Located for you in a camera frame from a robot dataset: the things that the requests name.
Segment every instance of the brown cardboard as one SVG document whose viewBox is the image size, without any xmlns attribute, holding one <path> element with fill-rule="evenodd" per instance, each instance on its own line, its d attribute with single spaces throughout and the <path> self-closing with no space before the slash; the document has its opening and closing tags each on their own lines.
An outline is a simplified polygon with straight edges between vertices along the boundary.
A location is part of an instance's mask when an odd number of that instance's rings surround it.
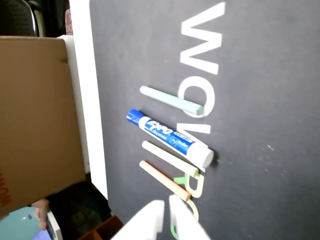
<svg viewBox="0 0 320 240">
<path fill-rule="evenodd" d="M 0 216 L 84 178 L 65 42 L 0 37 Z"/>
</svg>

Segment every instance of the dry erase marker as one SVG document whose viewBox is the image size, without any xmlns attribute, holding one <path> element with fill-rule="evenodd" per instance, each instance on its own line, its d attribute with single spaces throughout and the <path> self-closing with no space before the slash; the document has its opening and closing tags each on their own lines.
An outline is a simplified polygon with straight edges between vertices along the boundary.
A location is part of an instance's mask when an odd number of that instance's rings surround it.
<svg viewBox="0 0 320 240">
<path fill-rule="evenodd" d="M 214 152 L 189 137 L 174 131 L 165 125 L 145 116 L 136 109 L 131 109 L 126 119 L 139 126 L 143 131 L 167 145 L 200 169 L 205 169 L 214 158 Z"/>
</svg>

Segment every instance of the white object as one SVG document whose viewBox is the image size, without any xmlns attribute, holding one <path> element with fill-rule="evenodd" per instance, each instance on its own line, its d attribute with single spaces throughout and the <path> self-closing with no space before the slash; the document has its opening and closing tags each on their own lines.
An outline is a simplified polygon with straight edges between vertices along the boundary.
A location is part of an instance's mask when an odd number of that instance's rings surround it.
<svg viewBox="0 0 320 240">
<path fill-rule="evenodd" d="M 69 0 L 91 181 L 108 199 L 90 0 Z"/>
<path fill-rule="evenodd" d="M 49 222 L 48 232 L 50 232 L 51 235 L 53 236 L 53 240 L 63 240 L 61 229 L 60 229 L 60 227 L 57 223 L 57 220 L 56 220 L 54 214 L 52 213 L 52 211 L 49 211 L 47 213 L 47 218 L 48 218 L 48 222 Z"/>
<path fill-rule="evenodd" d="M 157 136 L 153 135 L 151 132 L 145 130 L 145 125 L 149 120 L 151 120 L 151 118 L 148 116 L 141 117 L 139 120 L 139 123 L 138 123 L 139 128 L 141 128 L 143 131 L 148 133 L 150 136 L 159 140 L 161 143 L 163 143 L 167 147 L 171 148 L 172 150 L 174 150 L 175 152 L 177 152 L 181 156 L 188 159 L 191 163 L 196 165 L 198 168 L 205 169 L 206 167 L 208 167 L 210 165 L 210 163 L 212 162 L 212 160 L 214 158 L 214 152 L 212 150 L 202 146 L 201 144 L 199 144 L 197 142 L 194 142 L 188 148 L 186 154 L 183 154 L 182 152 L 180 152 L 179 150 L 177 150 L 176 148 L 174 148 L 170 144 L 166 143 L 165 141 L 163 141 L 159 137 L 157 137 Z"/>
<path fill-rule="evenodd" d="M 81 97 L 81 88 L 80 88 L 80 81 L 79 81 L 79 74 L 78 74 L 74 36 L 62 35 L 62 36 L 59 36 L 58 39 L 64 40 L 66 52 L 68 55 L 68 65 L 70 69 L 76 117 L 78 121 L 79 133 L 80 133 L 84 170 L 86 173 L 89 173 L 90 162 L 89 162 L 89 154 L 88 154 L 87 134 L 86 134 L 84 108 L 83 108 L 82 97 Z"/>
<path fill-rule="evenodd" d="M 206 231 L 176 195 L 169 197 L 170 219 L 179 240 L 210 240 Z M 111 240 L 155 240 L 162 232 L 165 202 L 154 200 L 142 208 Z"/>
<path fill-rule="evenodd" d="M 186 163 L 180 158 L 170 154 L 165 150 L 162 150 L 160 147 L 157 147 L 156 145 L 153 145 L 148 141 L 143 141 L 142 147 L 145 150 L 148 150 L 150 153 L 158 156 L 159 158 L 165 160 L 167 163 L 171 164 L 177 169 L 180 169 L 182 172 L 189 174 L 192 177 L 194 177 L 199 172 L 199 170 L 196 167 L 190 165 L 189 163 Z"/>
</svg>

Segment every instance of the chalkboard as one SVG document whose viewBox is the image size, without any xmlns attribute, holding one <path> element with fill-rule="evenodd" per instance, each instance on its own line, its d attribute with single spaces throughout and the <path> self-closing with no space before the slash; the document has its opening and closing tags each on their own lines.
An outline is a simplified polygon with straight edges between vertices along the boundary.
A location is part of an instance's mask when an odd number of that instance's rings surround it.
<svg viewBox="0 0 320 240">
<path fill-rule="evenodd" d="M 136 108 L 205 132 L 187 131 L 215 152 L 191 199 L 212 239 L 320 238 L 320 1 L 92 0 L 90 14 L 108 202 L 124 224 L 165 200 L 157 239 L 174 239 L 172 193 L 139 162 L 185 175 L 141 147 L 147 140 L 179 157 L 126 120 Z M 180 90 L 207 115 L 144 96 L 142 85 Z"/>
</svg>

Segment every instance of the green chalk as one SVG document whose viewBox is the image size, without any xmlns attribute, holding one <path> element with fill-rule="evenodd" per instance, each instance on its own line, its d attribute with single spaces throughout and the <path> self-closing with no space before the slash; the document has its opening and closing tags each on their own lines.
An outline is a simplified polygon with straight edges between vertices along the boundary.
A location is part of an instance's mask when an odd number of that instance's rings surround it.
<svg viewBox="0 0 320 240">
<path fill-rule="evenodd" d="M 171 94 L 156 90 L 148 86 L 141 86 L 140 93 L 191 114 L 199 116 L 204 113 L 204 107 L 200 104 L 185 100 L 177 96 L 173 96 Z"/>
</svg>

